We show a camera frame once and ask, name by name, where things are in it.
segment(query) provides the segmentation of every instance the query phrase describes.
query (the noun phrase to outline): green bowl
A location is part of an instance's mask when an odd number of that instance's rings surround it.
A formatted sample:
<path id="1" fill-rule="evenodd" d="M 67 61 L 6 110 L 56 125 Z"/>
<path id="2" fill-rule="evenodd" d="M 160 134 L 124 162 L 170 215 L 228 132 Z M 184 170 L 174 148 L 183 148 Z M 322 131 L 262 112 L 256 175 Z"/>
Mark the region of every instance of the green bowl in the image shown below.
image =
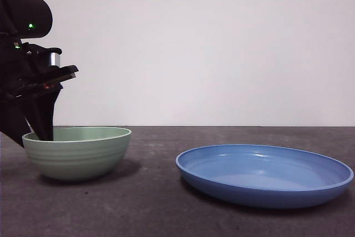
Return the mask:
<path id="1" fill-rule="evenodd" d="M 53 141 L 22 136 L 29 160 L 45 176 L 65 181 L 97 178 L 124 157 L 131 130 L 118 127 L 54 128 Z"/>

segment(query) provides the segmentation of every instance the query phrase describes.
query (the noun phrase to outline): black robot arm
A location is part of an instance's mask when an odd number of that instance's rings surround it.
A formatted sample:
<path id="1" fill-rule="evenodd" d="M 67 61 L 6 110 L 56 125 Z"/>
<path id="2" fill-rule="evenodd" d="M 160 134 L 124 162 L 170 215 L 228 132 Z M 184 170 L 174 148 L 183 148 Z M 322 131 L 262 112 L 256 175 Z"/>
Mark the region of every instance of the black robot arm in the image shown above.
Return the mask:
<path id="1" fill-rule="evenodd" d="M 23 146 L 30 127 L 41 140 L 53 140 L 54 103 L 76 66 L 60 67 L 59 48 L 22 43 L 44 37 L 52 13 L 43 0 L 0 0 L 0 131 Z"/>

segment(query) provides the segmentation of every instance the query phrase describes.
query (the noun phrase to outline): dark countertop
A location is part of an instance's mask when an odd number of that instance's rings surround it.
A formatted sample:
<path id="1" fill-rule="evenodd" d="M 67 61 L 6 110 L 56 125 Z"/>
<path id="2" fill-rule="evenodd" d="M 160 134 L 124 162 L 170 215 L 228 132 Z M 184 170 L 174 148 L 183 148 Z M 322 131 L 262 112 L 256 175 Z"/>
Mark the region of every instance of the dark countertop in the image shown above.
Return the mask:
<path id="1" fill-rule="evenodd" d="M 187 185 L 175 157 L 190 148 L 268 144 L 321 153 L 355 169 L 355 128 L 127 127 L 125 159 L 79 184 L 41 176 L 21 147 L 1 136 L 1 236 L 355 236 L 355 182 L 312 208 L 229 204 Z"/>

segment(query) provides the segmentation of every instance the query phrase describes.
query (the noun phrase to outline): blue dish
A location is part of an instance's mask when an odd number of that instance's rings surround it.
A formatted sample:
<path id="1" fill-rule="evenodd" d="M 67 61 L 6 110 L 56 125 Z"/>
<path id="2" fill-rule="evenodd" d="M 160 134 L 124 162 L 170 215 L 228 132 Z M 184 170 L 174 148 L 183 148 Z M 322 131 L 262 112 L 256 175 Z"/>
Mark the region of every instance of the blue dish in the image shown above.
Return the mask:
<path id="1" fill-rule="evenodd" d="M 342 194 L 354 172 L 303 150 L 251 144 L 213 145 L 176 157 L 182 177 L 207 195 L 260 208 L 323 204 Z"/>

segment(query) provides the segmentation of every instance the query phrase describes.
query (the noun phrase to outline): bowl rim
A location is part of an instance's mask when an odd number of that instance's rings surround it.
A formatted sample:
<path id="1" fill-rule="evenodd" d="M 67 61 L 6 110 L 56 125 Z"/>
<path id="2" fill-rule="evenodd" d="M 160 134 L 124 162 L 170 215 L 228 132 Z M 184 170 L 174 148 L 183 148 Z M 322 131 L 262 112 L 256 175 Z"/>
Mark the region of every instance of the bowl rim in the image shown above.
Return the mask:
<path id="1" fill-rule="evenodd" d="M 88 139 L 88 140 L 69 140 L 69 141 L 43 141 L 43 140 L 34 140 L 31 138 L 28 138 L 27 136 L 30 134 L 33 134 L 35 132 L 30 132 L 26 133 L 22 136 L 22 139 L 25 141 L 29 142 L 35 142 L 35 143 L 47 143 L 47 144 L 60 144 L 60 143 L 85 143 L 85 142 L 95 142 L 95 141 L 103 141 L 103 140 L 111 140 L 111 139 L 117 139 L 117 138 L 122 138 L 125 136 L 128 136 L 132 133 L 130 129 L 127 128 L 122 128 L 122 127 L 115 127 L 115 126 L 70 126 L 70 127 L 55 127 L 55 129 L 72 129 L 72 128 L 93 128 L 93 129 L 98 129 L 98 128 L 110 128 L 110 129 L 122 129 L 122 130 L 127 130 L 128 132 L 125 134 L 121 134 L 118 136 L 114 137 L 106 137 L 106 138 L 98 138 L 98 139 Z"/>
<path id="2" fill-rule="evenodd" d="M 301 153 L 313 154 L 313 155 L 316 155 L 316 156 L 319 156 L 319 157 L 328 158 L 328 159 L 333 160 L 333 161 L 337 162 L 338 164 L 344 166 L 349 171 L 349 176 L 348 176 L 348 178 L 346 180 L 344 180 L 344 181 L 342 181 L 340 183 L 335 183 L 335 184 L 327 185 L 327 186 L 319 186 L 319 187 L 314 187 L 314 188 L 309 188 L 309 189 L 301 189 L 301 190 L 294 190 L 294 189 L 287 190 L 287 189 L 276 189 L 276 188 L 274 189 L 274 188 L 263 188 L 263 187 L 256 187 L 256 186 L 238 186 L 238 185 L 235 185 L 235 184 L 223 183 L 223 182 L 211 179 L 211 178 L 203 176 L 203 175 L 197 175 L 196 173 L 191 172 L 186 167 L 182 166 L 180 164 L 180 162 L 179 162 L 179 159 L 184 154 L 190 153 L 190 152 L 192 152 L 194 150 L 204 149 L 204 148 L 208 148 L 208 147 L 220 147 L 220 146 L 229 146 L 229 145 L 234 145 L 234 146 L 249 145 L 249 146 L 257 146 L 257 147 L 274 147 L 274 148 L 298 151 L 298 152 L 301 152 Z M 346 165 L 345 163 L 343 163 L 343 162 L 341 162 L 341 161 L 339 161 L 337 159 L 328 157 L 326 155 L 305 151 L 305 150 L 302 150 L 302 149 L 295 149 L 295 148 L 288 148 L 288 147 L 278 147 L 278 146 L 275 146 L 275 145 L 262 145 L 262 144 L 218 144 L 218 145 L 207 145 L 207 146 L 203 146 L 203 147 L 192 148 L 192 149 L 189 149 L 189 150 L 186 150 L 186 151 L 180 153 L 176 157 L 175 163 L 176 163 L 177 167 L 180 170 L 182 170 L 182 171 L 184 171 L 184 172 L 186 172 L 186 173 L 188 173 L 188 174 L 190 174 L 190 175 L 192 175 L 194 177 L 197 177 L 197 178 L 200 178 L 200 179 L 203 179 L 203 180 L 207 180 L 209 182 L 218 183 L 218 184 L 222 184 L 222 185 L 227 185 L 227 186 L 231 186 L 231 187 L 234 187 L 234 188 L 244 188 L 244 189 L 252 189 L 252 190 L 262 190 L 262 191 L 282 191 L 282 192 L 297 191 L 297 192 L 302 192 L 302 191 L 328 190 L 328 189 L 333 189 L 333 188 L 337 188 L 337 187 L 346 185 L 346 184 L 350 183 L 352 181 L 352 179 L 354 178 L 353 170 L 348 165 Z"/>

